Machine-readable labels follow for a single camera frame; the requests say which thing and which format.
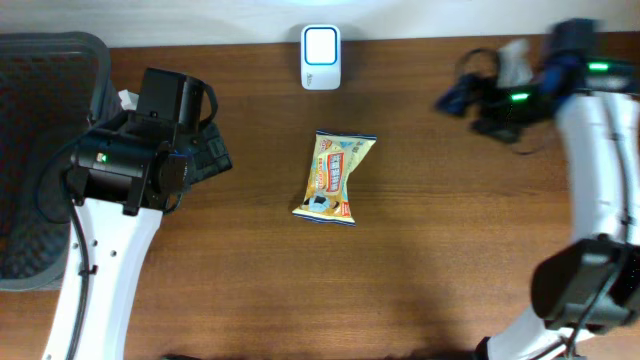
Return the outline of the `yellow wet wipes pack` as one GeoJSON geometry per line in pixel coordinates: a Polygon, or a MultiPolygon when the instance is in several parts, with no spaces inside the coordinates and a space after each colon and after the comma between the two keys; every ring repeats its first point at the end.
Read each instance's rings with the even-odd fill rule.
{"type": "Polygon", "coordinates": [[[354,226],[348,179],[376,141],[375,135],[317,130],[304,199],[292,214],[314,223],[354,226]]]}

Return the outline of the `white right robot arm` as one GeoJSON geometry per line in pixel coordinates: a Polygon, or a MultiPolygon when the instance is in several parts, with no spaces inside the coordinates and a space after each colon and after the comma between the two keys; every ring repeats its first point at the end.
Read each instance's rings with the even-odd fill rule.
{"type": "Polygon", "coordinates": [[[597,40],[595,20],[573,18],[552,27],[538,70],[524,42],[489,51],[491,76],[461,58],[436,102],[457,117],[477,106],[472,130],[511,146],[551,120],[568,159],[570,243],[536,267],[530,306],[473,359],[573,359],[578,343],[639,318],[639,82],[631,63],[600,57],[597,40]]]}

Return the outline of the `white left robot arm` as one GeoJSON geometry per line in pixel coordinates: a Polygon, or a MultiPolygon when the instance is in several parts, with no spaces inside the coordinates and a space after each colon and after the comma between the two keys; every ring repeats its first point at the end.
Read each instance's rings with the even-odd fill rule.
{"type": "Polygon", "coordinates": [[[135,108],[68,145],[59,183],[71,229],[43,358],[123,358],[142,265],[163,218],[193,185],[232,167],[217,111],[211,85],[148,68],[135,108]]]}

